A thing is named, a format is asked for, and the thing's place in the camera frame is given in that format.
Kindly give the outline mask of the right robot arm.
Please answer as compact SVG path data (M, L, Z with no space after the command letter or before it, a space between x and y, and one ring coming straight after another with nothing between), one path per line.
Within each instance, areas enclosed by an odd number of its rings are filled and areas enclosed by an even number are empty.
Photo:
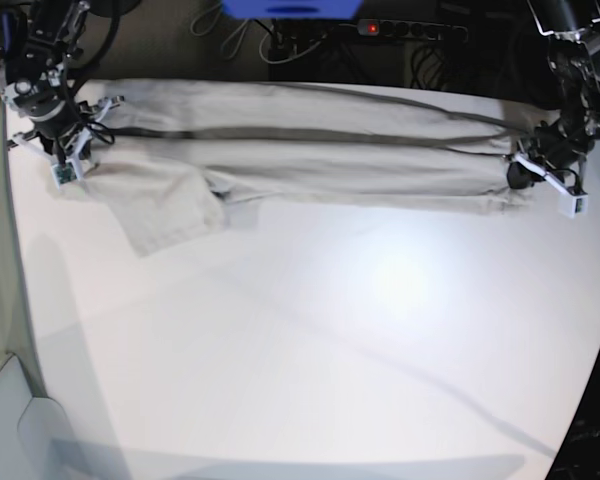
M94 56L83 66L79 40L92 10L110 18L109 30ZM17 133L8 147L21 147L44 158L57 187L84 179L83 164L92 163L91 143L115 143L103 124L122 96L90 104L77 93L113 45L124 7L121 1L34 1L26 14L4 22L5 52L0 60L0 99L33 128Z

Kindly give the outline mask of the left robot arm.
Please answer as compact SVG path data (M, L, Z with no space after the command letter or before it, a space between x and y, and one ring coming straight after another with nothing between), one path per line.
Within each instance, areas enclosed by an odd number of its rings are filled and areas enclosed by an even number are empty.
M542 122L521 137L508 157L507 181L514 190L545 182L559 193L568 218L584 214L588 154L600 140L600 3L530 1L539 33L549 40L548 63L560 86L562 105L551 124Z

